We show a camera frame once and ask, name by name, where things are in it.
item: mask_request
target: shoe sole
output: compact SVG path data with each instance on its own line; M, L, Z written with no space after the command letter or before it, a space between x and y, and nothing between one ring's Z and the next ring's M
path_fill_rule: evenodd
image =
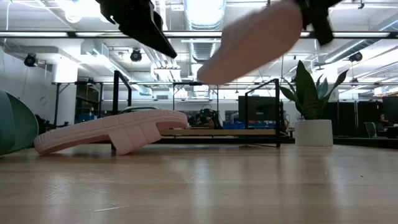
M293 1L243 17L223 30L221 47L199 69L198 79L222 85L281 57L299 40L302 26L301 10Z
M125 155L159 141L159 130L187 125L187 116L178 111L138 111L51 130L37 136L34 144L39 154L50 154L80 144L111 140L117 154Z

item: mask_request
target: teal cushion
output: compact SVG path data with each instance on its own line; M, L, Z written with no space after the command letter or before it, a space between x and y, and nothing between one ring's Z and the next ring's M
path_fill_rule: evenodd
M2 90L0 105L0 155L31 146L39 133L33 112L21 100Z

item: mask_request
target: monitor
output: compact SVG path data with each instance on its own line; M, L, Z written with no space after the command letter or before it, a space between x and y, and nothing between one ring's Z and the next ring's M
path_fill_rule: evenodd
M248 96L249 121L275 121L275 97ZM245 120L245 97L239 96L239 119Z

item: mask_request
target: person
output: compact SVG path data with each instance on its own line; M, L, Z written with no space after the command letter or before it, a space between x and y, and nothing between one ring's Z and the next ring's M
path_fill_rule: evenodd
M377 124L377 131L378 132L384 132L387 131L387 127L392 127L394 126L393 123L391 123L389 120L386 120L384 114L380 115L380 120L379 123Z

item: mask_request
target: wooden floor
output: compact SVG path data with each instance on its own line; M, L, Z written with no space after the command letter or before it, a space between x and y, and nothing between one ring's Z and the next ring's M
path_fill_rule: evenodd
M398 223L398 151L26 150L0 157L0 223Z

